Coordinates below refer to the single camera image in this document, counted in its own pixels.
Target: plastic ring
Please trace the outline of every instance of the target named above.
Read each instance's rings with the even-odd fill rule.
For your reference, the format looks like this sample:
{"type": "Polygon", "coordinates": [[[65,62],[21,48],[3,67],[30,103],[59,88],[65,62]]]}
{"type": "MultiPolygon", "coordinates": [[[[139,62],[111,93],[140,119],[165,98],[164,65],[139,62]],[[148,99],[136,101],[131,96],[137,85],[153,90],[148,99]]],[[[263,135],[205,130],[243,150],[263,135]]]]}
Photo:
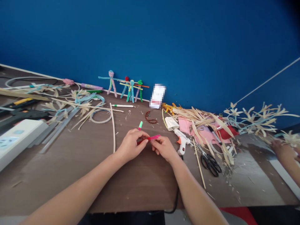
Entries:
{"type": "Polygon", "coordinates": [[[110,110],[105,110],[105,109],[97,109],[97,110],[95,110],[95,111],[90,115],[91,121],[94,122],[94,123],[98,123],[98,124],[100,124],[100,123],[106,123],[106,122],[108,122],[111,118],[112,118],[112,112],[111,112],[110,110]],[[96,120],[93,119],[93,115],[95,114],[95,112],[98,112],[98,111],[107,111],[107,112],[110,113],[110,117],[109,117],[107,120],[96,121],[96,120]]]}

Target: white marker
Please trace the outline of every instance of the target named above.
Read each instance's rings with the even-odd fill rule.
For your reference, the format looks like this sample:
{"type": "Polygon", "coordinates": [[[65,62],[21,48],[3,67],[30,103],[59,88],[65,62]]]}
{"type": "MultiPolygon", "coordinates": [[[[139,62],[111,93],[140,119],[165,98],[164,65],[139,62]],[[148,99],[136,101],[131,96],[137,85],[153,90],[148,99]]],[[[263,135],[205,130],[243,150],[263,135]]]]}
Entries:
{"type": "Polygon", "coordinates": [[[112,105],[114,107],[127,107],[127,108],[133,108],[133,105],[112,105]]]}

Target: white box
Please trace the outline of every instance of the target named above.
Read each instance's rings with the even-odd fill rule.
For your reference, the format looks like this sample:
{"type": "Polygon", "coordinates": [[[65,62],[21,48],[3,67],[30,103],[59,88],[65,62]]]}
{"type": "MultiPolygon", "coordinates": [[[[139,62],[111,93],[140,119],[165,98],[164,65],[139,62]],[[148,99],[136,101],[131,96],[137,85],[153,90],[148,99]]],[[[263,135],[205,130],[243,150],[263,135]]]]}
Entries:
{"type": "Polygon", "coordinates": [[[48,125],[41,120],[25,119],[0,137],[0,171],[33,142],[48,125]]]}

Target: glue stick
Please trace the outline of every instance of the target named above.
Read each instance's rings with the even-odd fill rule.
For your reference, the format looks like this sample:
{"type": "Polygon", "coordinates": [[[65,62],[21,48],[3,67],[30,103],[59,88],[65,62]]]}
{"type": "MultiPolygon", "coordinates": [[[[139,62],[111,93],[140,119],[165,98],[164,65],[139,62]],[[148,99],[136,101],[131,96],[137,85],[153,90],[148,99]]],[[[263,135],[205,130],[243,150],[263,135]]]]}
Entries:
{"type": "Polygon", "coordinates": [[[91,84],[84,84],[84,83],[82,83],[81,86],[82,86],[83,88],[88,88],[88,89],[101,90],[101,91],[103,91],[103,87],[99,87],[99,86],[95,86],[95,85],[91,85],[91,84]]]}

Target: green marker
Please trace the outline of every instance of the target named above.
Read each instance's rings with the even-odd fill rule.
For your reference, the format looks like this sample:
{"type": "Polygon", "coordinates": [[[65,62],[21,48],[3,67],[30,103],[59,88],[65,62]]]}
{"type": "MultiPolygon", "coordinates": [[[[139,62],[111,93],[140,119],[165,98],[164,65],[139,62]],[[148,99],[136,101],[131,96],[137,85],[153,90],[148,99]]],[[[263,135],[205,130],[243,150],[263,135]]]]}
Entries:
{"type": "Polygon", "coordinates": [[[143,121],[140,122],[140,125],[138,127],[138,130],[141,130],[142,129],[142,125],[143,125],[143,121]]]}

